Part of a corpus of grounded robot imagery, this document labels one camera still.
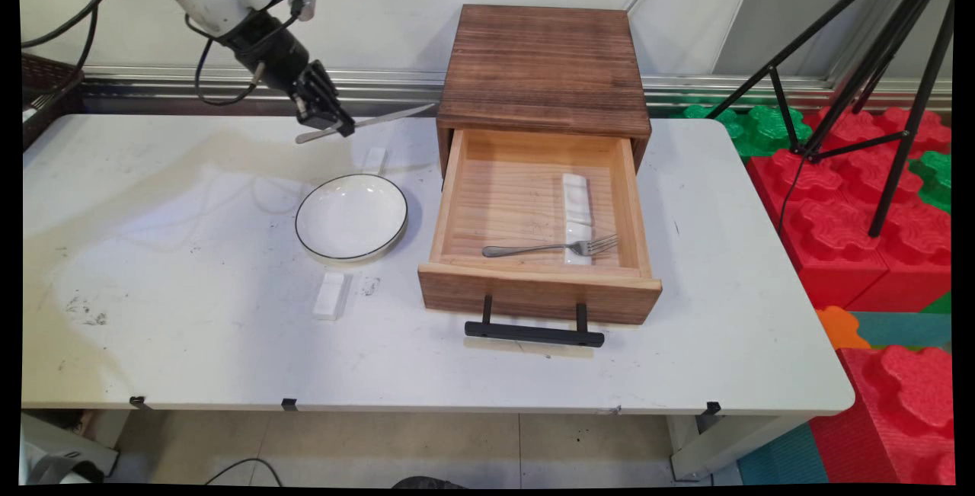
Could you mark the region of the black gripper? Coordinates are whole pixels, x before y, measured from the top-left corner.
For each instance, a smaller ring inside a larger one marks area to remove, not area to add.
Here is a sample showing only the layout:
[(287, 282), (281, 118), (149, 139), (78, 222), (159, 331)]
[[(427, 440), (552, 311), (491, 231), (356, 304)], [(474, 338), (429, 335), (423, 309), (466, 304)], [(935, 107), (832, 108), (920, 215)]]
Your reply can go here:
[(341, 106), (337, 88), (323, 63), (311, 59), (289, 30), (296, 20), (295, 14), (288, 21), (280, 21), (266, 11), (251, 12), (219, 38), (219, 44), (229, 48), (254, 76), (245, 92), (232, 100), (220, 101), (219, 106), (236, 104), (262, 82), (295, 103), (297, 121), (303, 126), (349, 137), (355, 133), (355, 121)]

